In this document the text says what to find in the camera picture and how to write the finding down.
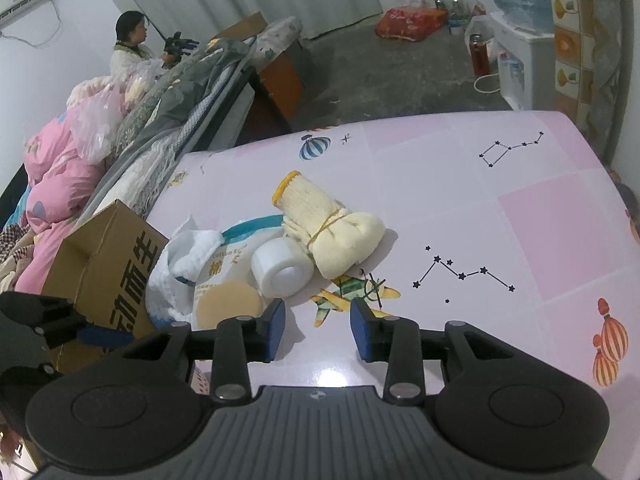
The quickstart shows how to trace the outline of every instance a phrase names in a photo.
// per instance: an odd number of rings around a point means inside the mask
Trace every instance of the white cable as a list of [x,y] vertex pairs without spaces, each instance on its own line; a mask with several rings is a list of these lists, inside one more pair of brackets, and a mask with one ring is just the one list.
[[492,77],[494,75],[498,75],[498,72],[496,72],[495,74],[489,74],[489,75],[481,75],[478,79],[476,79],[476,81],[474,82],[474,88],[476,89],[476,92],[480,92],[481,94],[495,94],[496,92],[500,91],[500,87],[498,86],[497,89],[495,90],[481,90],[478,88],[477,84],[478,81],[480,81],[481,79],[484,79],[485,77]]
[[7,38],[8,40],[20,41],[21,43],[25,43],[25,44],[29,45],[31,48],[41,48],[41,47],[45,46],[47,43],[49,43],[49,41],[53,40],[53,38],[56,37],[56,34],[60,30],[60,27],[62,27],[62,20],[60,19],[60,14],[58,12],[58,8],[56,7],[56,3],[53,0],[50,0],[50,1],[51,1],[51,5],[53,5],[53,10],[56,11],[56,17],[58,19],[58,28],[45,41],[43,41],[41,43],[33,44],[33,43],[30,43],[29,41],[23,39],[23,38],[18,38],[17,36],[8,36],[6,34],[3,34],[2,31],[0,31],[0,38]]

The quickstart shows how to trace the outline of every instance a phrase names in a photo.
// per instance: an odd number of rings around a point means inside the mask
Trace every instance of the pink blanket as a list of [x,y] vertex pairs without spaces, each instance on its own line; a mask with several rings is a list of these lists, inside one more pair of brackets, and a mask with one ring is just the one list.
[[62,240],[73,230],[72,218],[94,192],[104,175],[103,163],[92,166],[78,155],[69,129],[76,109],[47,124],[27,144],[24,167],[33,187],[26,216],[36,234],[33,261],[15,290],[39,294]]

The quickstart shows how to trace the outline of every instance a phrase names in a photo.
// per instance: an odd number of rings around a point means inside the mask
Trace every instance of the constellation print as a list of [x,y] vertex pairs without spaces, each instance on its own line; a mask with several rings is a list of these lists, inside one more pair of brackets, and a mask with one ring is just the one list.
[[[424,248],[424,250],[431,251],[431,246],[427,245]],[[453,260],[450,260],[450,259],[445,260],[444,258],[440,257],[440,255],[433,257],[433,263],[431,264],[429,269],[427,269],[427,272],[425,272],[424,275],[420,278],[420,280],[418,280],[417,282],[414,282],[414,288],[420,288],[420,286],[422,285],[422,282],[424,281],[424,279],[433,270],[433,267],[436,267],[436,266],[443,266],[449,272],[452,272],[453,274],[455,274],[461,282],[464,282],[467,278],[470,278],[471,276],[475,276],[475,275],[479,274],[480,276],[489,276],[489,277],[493,278],[496,282],[500,283],[506,289],[508,289],[509,292],[514,292],[516,290],[515,286],[507,285],[503,280],[501,280],[500,278],[498,278],[497,276],[495,276],[494,274],[489,272],[489,269],[487,269],[484,266],[480,267],[480,269],[475,270],[474,272],[467,272],[467,273],[465,273],[465,272],[456,272],[453,269]],[[444,302],[449,304],[449,299],[447,298],[446,300],[444,300]]]
[[[484,150],[484,152],[480,153],[479,157],[487,163],[489,168],[492,168],[498,163],[498,161],[501,158],[503,158],[511,150],[515,150],[516,148],[526,148],[527,146],[530,146],[532,144],[538,144],[540,142],[540,139],[542,139],[542,136],[545,134],[544,132],[539,132],[539,133],[540,134],[539,134],[538,138],[536,140],[534,140],[533,142],[521,142],[520,144],[516,144],[515,146],[507,146],[506,144],[501,143],[499,140],[496,140],[491,146],[489,146],[486,150]],[[502,152],[502,155],[499,156],[498,158],[496,158],[493,162],[489,162],[487,160],[487,156],[486,155],[492,149],[494,149],[496,146],[500,146],[501,148],[504,148],[504,151]]]

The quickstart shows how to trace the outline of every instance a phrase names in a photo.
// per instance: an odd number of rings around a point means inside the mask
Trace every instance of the hot air balloon print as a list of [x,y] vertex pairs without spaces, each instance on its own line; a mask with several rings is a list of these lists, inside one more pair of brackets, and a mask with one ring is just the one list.
[[302,160],[313,160],[322,155],[331,145],[329,137],[314,137],[306,134],[302,137],[304,144],[300,148],[300,158]]
[[598,300],[598,312],[604,316],[602,326],[602,354],[610,361],[619,362],[629,350],[629,336],[625,327],[609,314],[609,303]]
[[593,361],[593,378],[602,386],[611,386],[618,376],[618,363],[610,361],[602,353],[602,337],[593,336],[593,346],[596,347],[596,359]]

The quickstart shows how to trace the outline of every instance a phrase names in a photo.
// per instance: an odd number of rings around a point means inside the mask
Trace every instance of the floral tile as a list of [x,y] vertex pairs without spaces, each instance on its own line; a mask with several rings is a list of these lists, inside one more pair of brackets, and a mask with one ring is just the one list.
[[591,103],[593,96],[593,71],[582,70],[580,75],[580,101],[583,103]]
[[580,66],[582,59],[582,41],[580,40],[580,34],[556,25],[555,35],[556,58],[565,63]]
[[554,23],[580,32],[578,0],[551,0],[551,2],[554,9]]
[[585,133],[589,129],[589,112],[591,105],[587,103],[578,103],[578,113],[575,118],[575,125],[581,133]]
[[578,101],[560,92],[556,92],[556,110],[565,114],[575,123],[578,117]]
[[593,36],[595,30],[593,0],[580,0],[580,18],[581,32]]
[[582,35],[582,66],[593,70],[593,47],[596,41],[593,36]]
[[577,99],[580,93],[580,69],[556,60],[556,90]]

